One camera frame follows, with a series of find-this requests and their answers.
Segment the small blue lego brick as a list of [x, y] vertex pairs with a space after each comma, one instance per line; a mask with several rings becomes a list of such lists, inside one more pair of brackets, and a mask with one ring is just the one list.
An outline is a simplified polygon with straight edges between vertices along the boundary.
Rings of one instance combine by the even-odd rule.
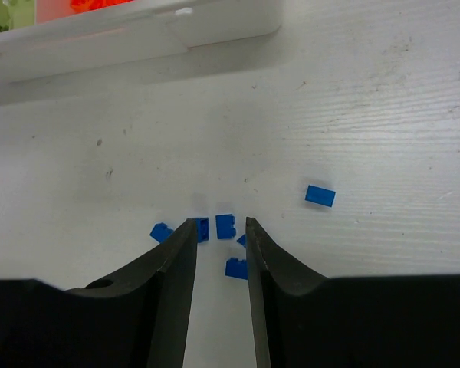
[[225, 276], [248, 280], [248, 266], [245, 259], [229, 258], [225, 263]]
[[153, 226], [149, 236], [160, 244], [163, 243], [172, 233], [173, 230], [166, 223], [159, 222]]
[[235, 217], [233, 214], [217, 215], [215, 225], [218, 240], [233, 239], [236, 236]]
[[207, 242], [209, 240], [209, 219], [197, 218], [195, 222], [197, 227], [197, 242]]
[[242, 247], [246, 247], [246, 234], [243, 234], [240, 238], [237, 239], [237, 243], [239, 243]]
[[315, 205], [331, 208], [334, 204], [336, 192], [319, 186], [309, 185], [304, 200]]

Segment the orange round lego piece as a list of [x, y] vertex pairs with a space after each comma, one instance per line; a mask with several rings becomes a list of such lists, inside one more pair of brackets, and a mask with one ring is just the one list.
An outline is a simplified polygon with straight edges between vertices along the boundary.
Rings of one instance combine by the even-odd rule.
[[94, 11], [130, 2], [131, 0], [70, 0], [71, 9], [77, 13]]

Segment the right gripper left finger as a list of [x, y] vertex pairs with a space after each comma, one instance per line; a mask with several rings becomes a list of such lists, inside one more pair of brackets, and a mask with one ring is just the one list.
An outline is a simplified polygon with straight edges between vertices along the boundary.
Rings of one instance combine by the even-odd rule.
[[0, 367], [181, 367], [196, 257], [189, 219], [86, 287], [0, 280]]

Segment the green lego brick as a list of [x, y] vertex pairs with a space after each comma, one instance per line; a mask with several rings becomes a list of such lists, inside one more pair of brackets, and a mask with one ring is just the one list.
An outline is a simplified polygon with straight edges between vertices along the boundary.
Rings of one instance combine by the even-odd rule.
[[35, 1], [0, 0], [0, 32], [35, 24]]

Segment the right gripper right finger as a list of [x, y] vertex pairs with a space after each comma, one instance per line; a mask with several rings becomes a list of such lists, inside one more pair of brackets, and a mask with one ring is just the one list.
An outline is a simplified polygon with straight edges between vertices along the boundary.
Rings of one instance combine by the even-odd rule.
[[246, 238], [259, 367], [460, 367], [460, 274], [327, 278]]

